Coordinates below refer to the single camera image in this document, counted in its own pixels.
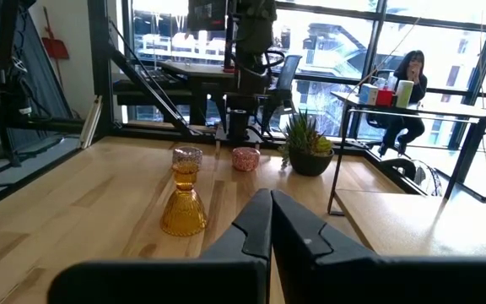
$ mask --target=amber glass goblet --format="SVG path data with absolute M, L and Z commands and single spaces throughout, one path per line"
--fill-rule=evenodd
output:
M 175 191 L 171 194 L 160 220 L 162 230 L 172 236 L 192 236 L 205 229 L 208 222 L 202 200 L 194 183 L 202 164 L 202 151 L 193 147 L 174 149 L 172 171 Z

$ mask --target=black jacket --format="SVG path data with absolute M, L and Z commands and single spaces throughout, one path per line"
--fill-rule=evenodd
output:
M 395 77 L 397 77 L 399 81 L 408 80 L 406 73 L 400 74 L 399 72 L 395 72 Z M 417 104 L 420 100 L 423 99 L 423 97 L 425 97 L 426 92 L 427 92 L 427 78 L 425 77 L 425 75 L 421 74 L 419 76 L 419 84 L 414 85 L 412 89 L 412 95 L 410 96 L 410 101 L 408 102 L 408 104 Z

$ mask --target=woman's black hair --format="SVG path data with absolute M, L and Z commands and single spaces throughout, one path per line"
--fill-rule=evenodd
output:
M 425 67 L 425 55 L 422 51 L 411 51 L 403 58 L 401 64 L 399 64 L 398 68 L 395 70 L 395 76 L 400 79 L 407 78 L 406 71 L 408 70 L 408 66 L 410 65 L 410 61 L 414 57 L 421 57 L 421 70 L 419 70 L 419 77 L 423 75 L 423 68 Z

